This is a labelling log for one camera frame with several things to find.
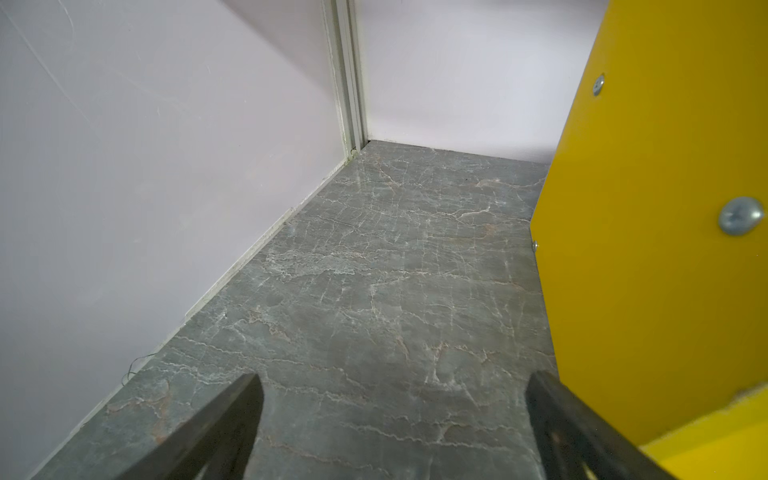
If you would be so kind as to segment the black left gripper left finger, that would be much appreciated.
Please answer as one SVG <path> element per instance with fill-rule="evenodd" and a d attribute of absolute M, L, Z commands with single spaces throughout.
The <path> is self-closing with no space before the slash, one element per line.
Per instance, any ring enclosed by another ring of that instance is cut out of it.
<path fill-rule="evenodd" d="M 264 406 L 259 376 L 240 376 L 120 479 L 242 479 Z"/>

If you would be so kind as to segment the yellow wooden bookshelf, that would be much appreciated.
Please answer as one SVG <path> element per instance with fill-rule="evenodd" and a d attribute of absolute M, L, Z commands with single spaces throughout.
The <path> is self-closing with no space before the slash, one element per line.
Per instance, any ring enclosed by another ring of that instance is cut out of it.
<path fill-rule="evenodd" d="M 561 381 L 682 479 L 767 475 L 767 5 L 609 3 L 531 231 Z"/>

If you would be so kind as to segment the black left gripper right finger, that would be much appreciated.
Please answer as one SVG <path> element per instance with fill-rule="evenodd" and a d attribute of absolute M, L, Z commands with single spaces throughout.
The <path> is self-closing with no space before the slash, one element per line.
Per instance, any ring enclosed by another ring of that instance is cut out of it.
<path fill-rule="evenodd" d="M 548 479 L 671 479 L 554 375 L 534 372 L 526 405 Z"/>

